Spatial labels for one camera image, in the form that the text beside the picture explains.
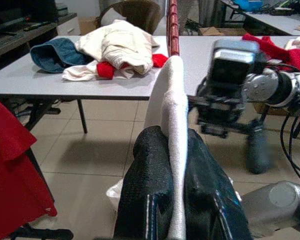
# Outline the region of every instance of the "white table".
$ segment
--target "white table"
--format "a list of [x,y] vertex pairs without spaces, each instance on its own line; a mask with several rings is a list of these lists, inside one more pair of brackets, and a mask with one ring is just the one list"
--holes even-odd
[[254,21],[260,22],[268,27],[276,29],[283,34],[291,36],[300,36],[300,31],[296,30],[300,26],[300,15],[294,14],[291,16],[273,16],[270,14],[253,14],[251,12],[245,12],[239,9],[239,6],[233,4],[231,0],[221,0],[221,2],[239,14],[253,19]]
[[[67,36],[75,41],[79,36]],[[274,36],[278,46],[294,39],[292,36]],[[165,36],[156,36],[160,47],[155,53],[167,54]],[[240,40],[239,36],[181,36],[180,56],[184,62],[185,92],[194,95],[198,84],[208,71],[213,43],[218,39]],[[59,73],[46,73],[31,60],[29,54],[0,70],[0,97],[40,99],[112,99],[147,100],[152,92],[158,68],[145,76],[131,79],[66,81]]]

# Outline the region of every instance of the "tiled floor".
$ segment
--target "tiled floor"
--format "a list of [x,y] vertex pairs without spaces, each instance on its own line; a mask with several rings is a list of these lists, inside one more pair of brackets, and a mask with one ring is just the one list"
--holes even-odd
[[[115,211],[106,190],[115,184],[133,161],[134,141],[143,129],[146,101],[83,101],[88,134],[83,133],[77,102],[65,102],[60,115],[46,115],[32,130],[38,141],[33,146],[47,183],[54,195],[58,217],[46,217],[33,223],[39,228],[68,228],[75,240],[111,237]],[[256,113],[247,107],[242,121]],[[289,180],[300,183],[284,158],[279,132],[283,118],[266,119],[268,140],[273,151],[274,168],[262,175],[245,169],[245,136],[230,134],[221,139],[201,135],[224,171],[234,180],[234,188],[244,195],[269,183]],[[198,130],[196,113],[189,126]],[[294,158],[300,164],[300,139],[294,142]],[[292,228],[278,231],[268,240],[300,240]]]

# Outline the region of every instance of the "table leg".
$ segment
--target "table leg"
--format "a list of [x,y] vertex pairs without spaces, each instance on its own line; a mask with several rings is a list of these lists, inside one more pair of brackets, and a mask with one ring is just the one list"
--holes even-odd
[[221,7],[222,7],[221,28],[224,28],[226,22],[227,6],[225,4],[222,4]]
[[31,131],[39,120],[46,114],[46,112],[54,104],[55,100],[38,100],[35,101],[30,113],[30,119],[25,125],[26,129]]
[[296,126],[294,132],[293,132],[293,138],[296,139],[300,133],[300,122],[298,123],[298,126]]
[[270,106],[269,105],[265,105],[264,110],[263,110],[262,115],[261,115],[260,120],[259,120],[261,123],[265,122],[265,119],[266,119],[266,116],[267,116],[267,114],[269,112],[269,109],[270,109]]
[[86,134],[86,133],[88,133],[88,130],[87,130],[87,124],[86,124],[86,117],[85,117],[84,107],[82,105],[81,99],[78,99],[77,102],[78,102],[78,108],[79,108],[79,113],[80,113],[80,117],[81,117],[83,132]]

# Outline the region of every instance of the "brown chair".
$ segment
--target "brown chair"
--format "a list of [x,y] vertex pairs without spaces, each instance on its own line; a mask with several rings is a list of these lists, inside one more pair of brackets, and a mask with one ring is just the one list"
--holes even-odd
[[126,17],[126,21],[153,34],[161,20],[161,9],[158,4],[150,0],[126,0],[112,4],[102,11],[97,19],[97,27],[101,26],[101,19],[106,12],[113,8]]

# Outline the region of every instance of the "red sweater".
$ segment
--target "red sweater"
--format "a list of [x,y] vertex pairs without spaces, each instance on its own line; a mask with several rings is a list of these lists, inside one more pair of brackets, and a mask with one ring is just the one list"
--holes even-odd
[[25,154],[35,142],[0,103],[0,239],[42,215],[57,215],[44,180]]

